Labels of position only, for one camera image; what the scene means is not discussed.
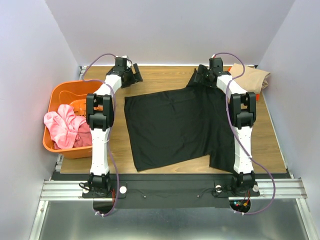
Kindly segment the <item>black t shirt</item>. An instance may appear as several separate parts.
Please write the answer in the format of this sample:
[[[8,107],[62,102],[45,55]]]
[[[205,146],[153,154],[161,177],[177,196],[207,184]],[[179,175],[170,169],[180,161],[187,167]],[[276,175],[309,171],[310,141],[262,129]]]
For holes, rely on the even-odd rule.
[[[137,171],[209,156],[210,167],[233,172],[235,140],[220,89],[190,81],[126,97],[124,114]]]

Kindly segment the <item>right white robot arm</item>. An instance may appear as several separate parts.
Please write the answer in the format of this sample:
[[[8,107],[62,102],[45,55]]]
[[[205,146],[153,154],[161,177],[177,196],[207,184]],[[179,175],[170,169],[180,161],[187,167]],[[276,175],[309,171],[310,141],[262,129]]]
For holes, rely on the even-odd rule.
[[[246,194],[256,184],[251,152],[251,136],[257,118],[256,94],[243,89],[228,71],[224,71],[223,60],[216,55],[209,59],[208,66],[198,66],[193,82],[225,94],[227,119],[235,147],[234,175],[227,191],[234,195]]]

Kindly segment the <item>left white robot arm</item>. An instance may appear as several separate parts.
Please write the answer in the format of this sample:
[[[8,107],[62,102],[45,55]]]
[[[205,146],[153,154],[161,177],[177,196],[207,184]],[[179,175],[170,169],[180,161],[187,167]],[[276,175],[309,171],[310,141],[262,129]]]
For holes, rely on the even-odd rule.
[[[83,193],[94,197],[113,196],[108,164],[108,142],[115,120],[115,93],[119,89],[142,82],[139,67],[126,55],[115,56],[114,66],[106,74],[101,86],[85,99],[85,117],[92,138],[92,159],[88,181],[81,185]]]

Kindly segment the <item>folded tan t shirt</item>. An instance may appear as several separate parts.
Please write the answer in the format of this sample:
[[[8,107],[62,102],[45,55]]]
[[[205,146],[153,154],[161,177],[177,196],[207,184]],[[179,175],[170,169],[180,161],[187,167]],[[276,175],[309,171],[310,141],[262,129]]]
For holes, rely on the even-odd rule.
[[[235,79],[235,82],[247,92],[260,94],[262,89],[268,86],[267,78],[270,72],[245,66],[245,72],[241,77]]]

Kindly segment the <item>folded orange t shirt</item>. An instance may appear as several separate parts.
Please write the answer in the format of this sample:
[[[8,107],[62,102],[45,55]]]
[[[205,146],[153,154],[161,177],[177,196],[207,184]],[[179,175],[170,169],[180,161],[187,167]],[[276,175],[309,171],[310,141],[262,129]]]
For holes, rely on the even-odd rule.
[[[230,71],[231,71],[231,68],[232,68],[232,67],[230,66],[230,67],[227,69],[227,71],[230,72]],[[256,96],[256,101],[259,101],[259,99],[260,99],[260,94],[256,94],[255,96]]]

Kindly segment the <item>orange plastic basket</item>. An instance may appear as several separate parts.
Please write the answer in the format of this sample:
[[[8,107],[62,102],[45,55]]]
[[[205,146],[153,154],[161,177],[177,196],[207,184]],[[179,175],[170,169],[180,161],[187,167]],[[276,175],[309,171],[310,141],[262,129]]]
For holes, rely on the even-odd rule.
[[[92,94],[102,85],[99,81],[67,81],[57,85],[50,97],[48,111],[57,111],[61,104],[72,105],[77,115],[85,115],[85,100],[87,94]],[[52,153],[63,155],[68,159],[87,158],[92,156],[92,147],[74,147],[69,149],[55,149],[49,130],[45,127],[43,133],[43,146]]]

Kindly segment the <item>pink t shirt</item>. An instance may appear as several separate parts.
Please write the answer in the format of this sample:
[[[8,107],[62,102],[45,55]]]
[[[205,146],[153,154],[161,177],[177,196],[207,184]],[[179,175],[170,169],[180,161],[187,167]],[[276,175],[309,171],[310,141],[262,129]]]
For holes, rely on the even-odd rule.
[[[61,104],[57,111],[46,113],[43,122],[49,131],[55,150],[92,145],[91,130],[86,118],[76,115],[74,108],[68,104]]]

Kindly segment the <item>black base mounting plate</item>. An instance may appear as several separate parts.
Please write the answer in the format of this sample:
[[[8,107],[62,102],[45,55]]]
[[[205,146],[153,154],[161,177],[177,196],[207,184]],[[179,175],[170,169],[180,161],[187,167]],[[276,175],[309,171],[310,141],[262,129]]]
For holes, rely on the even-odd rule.
[[[96,210],[229,208],[229,199],[246,200],[259,196],[257,183],[236,184],[232,174],[112,174],[111,190],[95,188],[84,193],[93,199]]]

